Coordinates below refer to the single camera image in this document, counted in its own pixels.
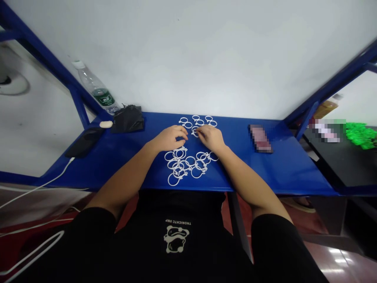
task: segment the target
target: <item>floor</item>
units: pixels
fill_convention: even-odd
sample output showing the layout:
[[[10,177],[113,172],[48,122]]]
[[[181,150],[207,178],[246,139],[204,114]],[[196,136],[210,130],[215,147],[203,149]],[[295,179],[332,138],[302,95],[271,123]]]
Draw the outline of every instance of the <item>floor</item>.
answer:
[[[138,197],[135,196],[127,205],[117,230],[121,229],[130,219],[136,208]],[[249,244],[251,245],[251,209],[239,196],[238,201]],[[301,233],[327,234],[327,230],[316,213],[306,213],[285,205],[293,223]],[[232,233],[229,206],[225,200],[222,208],[224,227]],[[367,259],[359,254],[346,252],[318,244],[305,242],[318,267],[330,283],[377,283],[377,262]]]

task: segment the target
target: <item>metal bar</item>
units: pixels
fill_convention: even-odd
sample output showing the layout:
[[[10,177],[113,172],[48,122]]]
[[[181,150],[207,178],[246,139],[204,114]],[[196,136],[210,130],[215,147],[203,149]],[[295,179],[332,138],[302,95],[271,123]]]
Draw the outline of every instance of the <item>metal bar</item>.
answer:
[[[38,179],[38,177],[0,171],[1,183],[33,186],[38,181]]]
[[[72,85],[83,98],[87,107],[102,120],[110,120],[111,116],[91,97],[75,77],[38,39],[38,37],[22,22],[11,8],[0,0],[0,26],[5,29],[18,30],[24,36],[17,41],[49,70],[65,86]]]
[[[368,62],[364,65],[364,70],[377,73],[377,66],[373,63]]]
[[[0,31],[0,42],[13,40],[13,39],[19,39],[22,37],[22,34],[13,31],[13,30],[7,30],[7,31]]]
[[[356,58],[348,63],[342,70],[340,70],[335,76],[333,76],[326,84],[324,84],[319,90],[317,90],[311,97],[309,97],[304,103],[302,103],[296,110],[289,114],[284,122],[287,126],[292,125],[297,121],[302,114],[314,104],[319,101],[321,104],[330,96],[346,86],[349,82],[356,79],[359,75],[364,73],[364,65],[372,61],[377,56],[377,40],[369,45],[363,52],[361,52]]]
[[[247,238],[245,226],[243,224],[240,204],[238,203],[238,199],[237,199],[237,193],[227,192],[227,195],[228,195],[229,212],[231,215],[233,237],[236,240],[236,242],[244,249],[250,261],[253,262],[249,240]]]
[[[90,122],[89,122],[88,114],[86,113],[86,110],[84,107],[84,102],[82,101],[80,94],[78,93],[77,89],[74,86],[68,85],[67,87],[71,92],[71,96],[72,96],[73,102],[75,103],[77,113],[79,114],[81,123],[84,129],[86,129],[89,127]]]
[[[300,126],[298,127],[298,130],[296,132],[296,139],[299,141],[301,138],[302,138],[302,135],[304,134],[305,130],[306,130],[306,127],[307,125],[309,125],[309,120],[311,117],[313,117],[315,111],[317,110],[318,108],[318,105],[319,105],[319,102],[316,101],[305,113],[304,115],[304,118],[300,124]]]

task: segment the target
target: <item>hand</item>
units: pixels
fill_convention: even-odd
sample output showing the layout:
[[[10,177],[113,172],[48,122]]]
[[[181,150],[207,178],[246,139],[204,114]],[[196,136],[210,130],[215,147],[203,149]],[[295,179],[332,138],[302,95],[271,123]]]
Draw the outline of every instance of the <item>hand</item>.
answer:
[[[227,146],[224,143],[221,131],[214,126],[204,125],[196,129],[202,143],[216,155]]]
[[[188,132],[183,126],[171,126],[163,130],[152,139],[149,143],[155,150],[160,151],[172,151],[182,147],[186,140],[188,140]],[[185,140],[176,141],[176,137],[183,137]]]

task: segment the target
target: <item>black smartphone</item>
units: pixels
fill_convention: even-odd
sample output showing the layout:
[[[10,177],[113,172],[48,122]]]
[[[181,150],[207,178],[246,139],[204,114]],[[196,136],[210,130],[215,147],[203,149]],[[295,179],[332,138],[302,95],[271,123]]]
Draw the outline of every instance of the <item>black smartphone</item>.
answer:
[[[259,153],[273,153],[274,151],[263,127],[261,125],[249,125],[249,128],[255,151]]]
[[[85,130],[81,137],[66,151],[65,157],[85,157],[97,143],[104,131],[105,129],[103,128],[89,128]]]

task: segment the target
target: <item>white wire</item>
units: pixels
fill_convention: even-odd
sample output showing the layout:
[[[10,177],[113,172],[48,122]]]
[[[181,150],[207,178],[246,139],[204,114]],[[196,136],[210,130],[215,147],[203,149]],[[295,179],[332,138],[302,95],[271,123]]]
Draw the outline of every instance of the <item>white wire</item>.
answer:
[[[70,206],[70,208],[73,208],[74,210],[76,210],[77,212],[81,212],[80,210],[78,210],[76,207],[74,206]]]
[[[2,206],[0,206],[0,209],[2,209],[4,206],[10,204],[11,202],[14,202],[15,200],[19,199],[20,197],[23,197],[23,196],[25,196],[25,195],[27,195],[27,194],[30,194],[30,193],[36,191],[37,189],[40,189],[40,188],[42,188],[42,187],[44,187],[44,186],[50,184],[51,182],[55,181],[57,178],[61,177],[61,176],[64,174],[64,172],[67,170],[67,167],[71,164],[71,162],[72,162],[73,160],[75,160],[74,157],[72,157],[72,158],[69,160],[69,162],[68,162],[68,164],[65,166],[63,172],[62,172],[58,177],[55,177],[55,178],[52,179],[51,181],[49,181],[49,182],[47,182],[47,183],[45,183],[45,184],[43,184],[43,185],[41,185],[41,186],[39,186],[39,187],[36,187],[35,189],[32,189],[32,190],[30,190],[30,191],[28,191],[28,192],[26,192],[26,193],[24,193],[24,194],[22,194],[22,195],[19,195],[18,197],[15,197],[14,199],[8,201],[7,203],[4,203]]]
[[[80,210],[78,210],[78,209],[77,209],[76,207],[74,207],[74,206],[70,206],[69,208],[73,208],[73,209],[76,210],[77,212],[80,212]],[[58,219],[59,217],[61,217],[61,216],[64,214],[64,212],[63,212],[62,214],[60,214],[58,217],[56,217],[54,220],[48,221],[48,222],[46,222],[46,223],[41,223],[41,224],[38,224],[38,225],[35,225],[35,226],[32,226],[32,227],[29,227],[29,228],[23,228],[23,229],[15,230],[15,231],[12,231],[12,232],[9,232],[9,233],[2,233],[2,234],[0,234],[0,238],[1,238],[1,237],[4,237],[4,236],[7,236],[7,235],[17,234],[17,233],[21,233],[21,232],[24,232],[24,231],[27,231],[27,230],[30,230],[30,229],[38,228],[38,227],[44,226],[44,225],[49,224],[49,223],[52,223],[52,222],[73,220],[73,218]]]
[[[6,191],[16,191],[16,192],[29,192],[31,190],[31,189],[19,189],[19,188],[13,188],[13,187],[5,187],[5,186],[0,186],[0,189],[6,190]],[[87,190],[89,188],[86,188],[86,189],[75,189],[75,188],[41,188],[39,190],[40,191],[52,191],[52,190],[57,190],[57,189],[85,191],[85,190]]]
[[[33,250],[31,253],[29,253],[26,257],[24,257],[22,260],[20,260],[18,263],[16,263],[11,269],[7,271],[0,272],[0,275],[7,275],[10,272],[12,272],[17,266],[19,266],[21,263],[23,263],[25,260],[27,260],[31,255],[33,255],[36,251],[38,251],[41,247],[43,247],[46,243],[48,243],[50,240],[55,238],[57,239],[53,241],[44,251],[42,251],[39,255],[37,255],[35,258],[33,258],[28,264],[26,264],[23,268],[21,268],[16,274],[14,274],[12,277],[10,277],[5,283],[9,283],[13,281],[18,275],[20,275],[25,269],[27,269],[30,265],[32,265],[38,258],[40,258],[42,255],[44,255],[49,249],[51,249],[60,239],[63,237],[64,231],[60,231],[56,233],[55,235],[48,238],[46,241],[44,241],[41,245],[39,245],[38,248]]]

